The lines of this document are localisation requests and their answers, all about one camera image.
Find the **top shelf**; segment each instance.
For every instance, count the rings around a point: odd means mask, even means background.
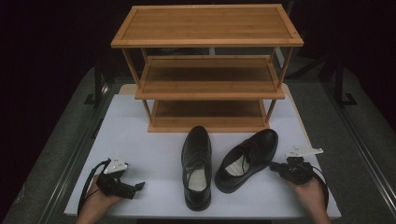
[[[300,47],[282,5],[134,6],[112,48]]]

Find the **black leather shoe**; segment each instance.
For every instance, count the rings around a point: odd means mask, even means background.
[[[277,133],[265,129],[231,149],[216,172],[218,189],[223,193],[239,189],[249,177],[268,166],[276,147]]]
[[[207,131],[202,126],[191,129],[181,152],[184,198],[193,211],[205,210],[210,205],[212,178],[212,147]]]

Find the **white insole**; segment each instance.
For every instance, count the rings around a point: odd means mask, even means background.
[[[233,175],[233,176],[240,176],[244,175],[245,172],[248,170],[249,163],[247,162],[247,159],[244,155],[242,155],[238,160],[235,162],[231,163],[229,166],[225,168],[225,170],[228,172],[228,174]]]
[[[206,188],[205,168],[202,167],[187,173],[187,179],[189,180],[189,189],[204,190]]]

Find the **hand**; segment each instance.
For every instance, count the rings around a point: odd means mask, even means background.
[[[321,185],[315,178],[302,185],[293,184],[288,180],[285,181],[294,190],[299,202],[315,223],[332,223],[326,212]]]
[[[114,204],[122,201],[121,197],[107,196],[96,185],[99,175],[95,175],[92,179],[90,189],[87,192],[88,198],[79,212],[77,224],[96,223],[104,217]]]

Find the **middle shelf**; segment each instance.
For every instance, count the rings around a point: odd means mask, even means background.
[[[284,99],[269,55],[148,56],[135,99]]]

